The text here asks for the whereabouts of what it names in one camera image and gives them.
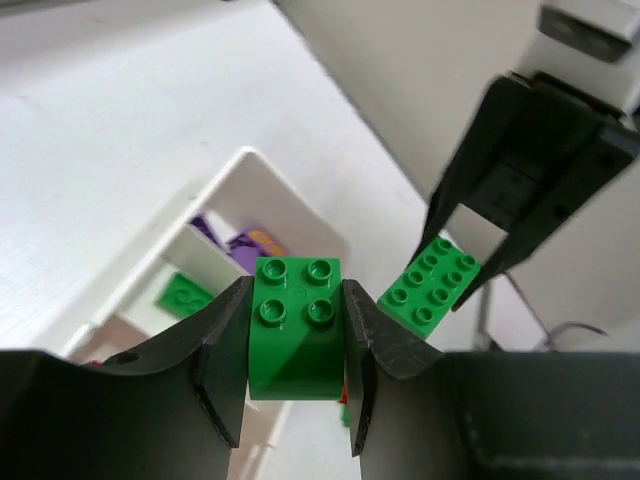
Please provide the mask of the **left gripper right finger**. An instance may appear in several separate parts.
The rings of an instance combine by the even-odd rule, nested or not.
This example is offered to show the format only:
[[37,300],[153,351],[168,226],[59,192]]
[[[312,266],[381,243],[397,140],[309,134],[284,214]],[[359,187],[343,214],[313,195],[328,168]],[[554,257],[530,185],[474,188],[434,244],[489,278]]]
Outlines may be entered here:
[[342,284],[365,479],[635,479],[635,353],[442,352]]

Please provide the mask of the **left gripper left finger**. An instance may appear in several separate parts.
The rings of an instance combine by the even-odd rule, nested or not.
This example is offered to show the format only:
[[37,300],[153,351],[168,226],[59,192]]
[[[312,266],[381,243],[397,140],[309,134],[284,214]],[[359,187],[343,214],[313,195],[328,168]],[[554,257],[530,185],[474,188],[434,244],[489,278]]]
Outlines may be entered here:
[[240,443],[253,280],[100,364],[1,355],[5,479],[223,479]]

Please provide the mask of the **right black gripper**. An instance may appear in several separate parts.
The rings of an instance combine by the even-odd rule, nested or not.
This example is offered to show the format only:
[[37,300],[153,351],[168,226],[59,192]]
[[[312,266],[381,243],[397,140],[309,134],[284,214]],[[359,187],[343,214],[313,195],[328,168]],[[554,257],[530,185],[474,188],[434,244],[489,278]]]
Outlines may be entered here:
[[416,259],[459,205],[507,233],[455,302],[526,261],[635,161],[621,113],[552,77],[496,77],[429,198]]

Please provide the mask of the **green red lego stack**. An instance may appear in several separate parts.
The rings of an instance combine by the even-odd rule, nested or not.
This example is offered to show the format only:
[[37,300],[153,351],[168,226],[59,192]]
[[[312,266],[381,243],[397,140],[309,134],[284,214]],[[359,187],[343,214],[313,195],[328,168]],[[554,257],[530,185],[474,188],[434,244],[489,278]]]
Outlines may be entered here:
[[344,385],[342,389],[342,396],[339,400],[339,404],[341,405],[341,422],[342,425],[346,428],[351,427],[351,414],[348,407],[348,390],[347,386]]

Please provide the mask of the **green eight stud plate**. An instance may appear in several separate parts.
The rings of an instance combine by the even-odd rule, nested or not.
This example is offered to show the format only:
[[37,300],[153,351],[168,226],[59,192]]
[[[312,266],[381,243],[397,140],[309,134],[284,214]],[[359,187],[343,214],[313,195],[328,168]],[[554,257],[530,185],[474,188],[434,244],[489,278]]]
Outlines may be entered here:
[[427,339],[481,268],[471,255],[438,236],[377,300],[391,319]]

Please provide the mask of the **green lego plate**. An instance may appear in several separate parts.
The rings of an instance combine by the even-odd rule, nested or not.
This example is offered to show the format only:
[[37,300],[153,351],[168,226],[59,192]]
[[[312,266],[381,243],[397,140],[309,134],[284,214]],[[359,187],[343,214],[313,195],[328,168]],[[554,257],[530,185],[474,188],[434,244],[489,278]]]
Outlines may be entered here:
[[181,272],[175,272],[155,305],[172,317],[182,320],[202,310],[214,300],[214,296]]

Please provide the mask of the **green curved lego brick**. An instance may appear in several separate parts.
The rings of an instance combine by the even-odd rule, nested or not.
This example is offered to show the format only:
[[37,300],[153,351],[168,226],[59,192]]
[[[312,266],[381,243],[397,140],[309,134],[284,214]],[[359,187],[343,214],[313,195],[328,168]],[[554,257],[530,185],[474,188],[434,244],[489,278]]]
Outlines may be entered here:
[[256,260],[249,394],[259,401],[337,400],[344,383],[338,258]]

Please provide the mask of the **green purple round lego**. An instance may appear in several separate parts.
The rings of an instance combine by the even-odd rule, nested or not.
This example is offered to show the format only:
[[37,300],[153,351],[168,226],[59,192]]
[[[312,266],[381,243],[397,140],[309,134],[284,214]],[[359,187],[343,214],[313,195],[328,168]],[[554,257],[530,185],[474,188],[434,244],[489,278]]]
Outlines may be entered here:
[[247,227],[228,243],[229,255],[249,275],[256,272],[259,257],[288,256],[287,248],[260,226]]

